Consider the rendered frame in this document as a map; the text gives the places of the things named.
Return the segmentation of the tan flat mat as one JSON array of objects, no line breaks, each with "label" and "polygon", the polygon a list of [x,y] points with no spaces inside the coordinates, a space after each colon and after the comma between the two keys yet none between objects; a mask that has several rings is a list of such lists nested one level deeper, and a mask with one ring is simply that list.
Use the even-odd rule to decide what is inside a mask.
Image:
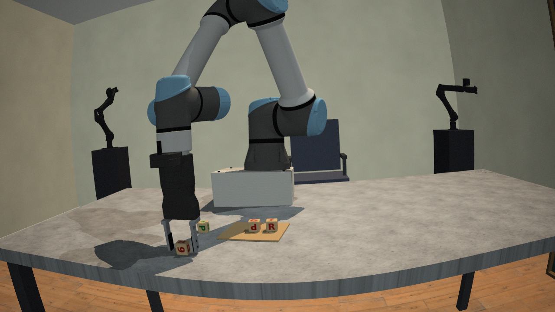
[{"label": "tan flat mat", "polygon": [[279,242],[290,223],[278,223],[277,231],[266,232],[266,223],[261,223],[260,232],[248,232],[248,222],[234,222],[217,239],[231,241]]}]

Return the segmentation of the tan block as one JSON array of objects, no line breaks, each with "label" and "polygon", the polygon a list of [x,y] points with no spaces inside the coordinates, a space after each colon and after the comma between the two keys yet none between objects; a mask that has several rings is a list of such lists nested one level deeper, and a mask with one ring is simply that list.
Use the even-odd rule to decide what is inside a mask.
[{"label": "tan block", "polygon": [[178,255],[188,255],[191,252],[188,240],[178,240],[175,243],[175,249]]},{"label": "tan block", "polygon": [[199,221],[197,228],[199,233],[208,233],[210,230],[209,221]]},{"label": "tan block", "polygon": [[261,230],[260,219],[248,220],[248,232],[260,232],[260,230]]},{"label": "tan block", "polygon": [[278,219],[266,219],[266,232],[277,231],[278,230]]}]

